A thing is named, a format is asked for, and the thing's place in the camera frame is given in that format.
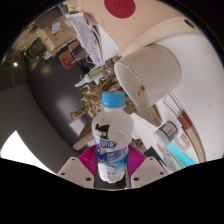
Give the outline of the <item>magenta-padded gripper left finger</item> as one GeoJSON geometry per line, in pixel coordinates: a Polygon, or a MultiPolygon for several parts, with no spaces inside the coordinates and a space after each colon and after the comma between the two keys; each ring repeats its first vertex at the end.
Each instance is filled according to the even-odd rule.
{"type": "Polygon", "coordinates": [[[79,157],[70,157],[57,175],[84,188],[94,188],[97,173],[96,146],[85,150],[79,157]]]}

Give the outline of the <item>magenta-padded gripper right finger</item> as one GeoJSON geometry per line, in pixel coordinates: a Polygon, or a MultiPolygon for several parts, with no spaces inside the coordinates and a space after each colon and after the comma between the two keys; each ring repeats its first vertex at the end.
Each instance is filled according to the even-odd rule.
{"type": "Polygon", "coordinates": [[[155,157],[146,157],[130,146],[126,169],[126,187],[140,188],[167,176],[166,170],[155,157]]]}

